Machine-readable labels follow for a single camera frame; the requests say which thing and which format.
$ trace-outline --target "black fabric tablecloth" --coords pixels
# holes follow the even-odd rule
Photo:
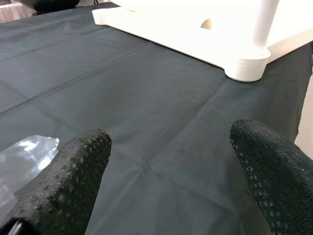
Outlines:
[[[94,25],[91,10],[109,6],[0,24],[0,149],[35,134],[62,146],[89,129],[106,130],[112,156],[88,235],[269,234],[229,130],[254,118],[295,139],[311,46],[268,65],[260,81],[240,83]]]

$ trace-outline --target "clear plastic bag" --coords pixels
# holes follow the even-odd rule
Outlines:
[[[60,140],[29,136],[0,152],[0,223],[14,207],[14,193],[32,181],[58,153]]]

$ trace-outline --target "white plastic stand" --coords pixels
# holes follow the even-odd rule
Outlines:
[[[312,0],[115,2],[122,7],[92,11],[95,24],[221,67],[243,82],[259,80],[268,63],[313,41]]]

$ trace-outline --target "black textured gripper pad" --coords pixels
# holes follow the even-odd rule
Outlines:
[[[230,141],[275,235],[313,235],[313,162],[294,143],[255,120],[239,120]]]
[[[111,139],[99,129],[71,140],[27,186],[2,229],[19,219],[36,234],[83,235],[110,152]]]

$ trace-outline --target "hole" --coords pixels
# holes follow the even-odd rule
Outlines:
[[[211,29],[212,26],[212,22],[210,19],[206,19],[202,24],[201,24],[201,28],[205,28],[205,29]]]

